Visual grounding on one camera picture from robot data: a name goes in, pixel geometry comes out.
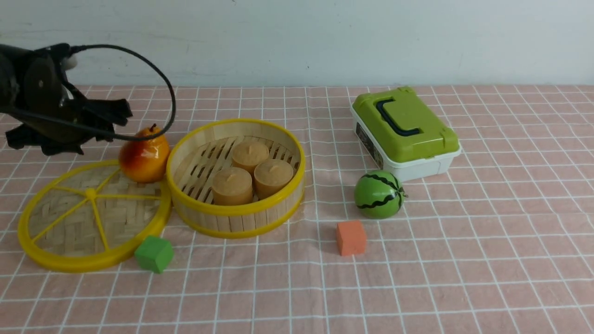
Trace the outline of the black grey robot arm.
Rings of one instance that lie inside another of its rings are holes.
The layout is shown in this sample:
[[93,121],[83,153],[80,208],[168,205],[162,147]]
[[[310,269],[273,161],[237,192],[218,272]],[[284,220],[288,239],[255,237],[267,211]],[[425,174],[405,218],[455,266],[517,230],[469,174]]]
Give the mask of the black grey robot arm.
[[127,100],[89,99],[68,82],[76,51],[69,44],[36,50],[1,46],[1,112],[21,123],[6,132],[10,148],[37,146],[46,156],[83,154],[85,142],[111,142],[113,127],[127,125],[132,116]]

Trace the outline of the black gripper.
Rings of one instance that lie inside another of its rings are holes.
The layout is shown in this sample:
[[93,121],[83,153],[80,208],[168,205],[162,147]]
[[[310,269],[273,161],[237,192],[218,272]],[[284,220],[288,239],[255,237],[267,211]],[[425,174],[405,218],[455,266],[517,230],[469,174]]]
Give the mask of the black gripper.
[[5,113],[20,122],[6,131],[10,148],[38,146],[46,156],[83,154],[85,142],[111,142],[113,127],[127,125],[132,116],[127,100],[89,99],[68,82],[73,55],[69,44],[36,50],[5,46]]

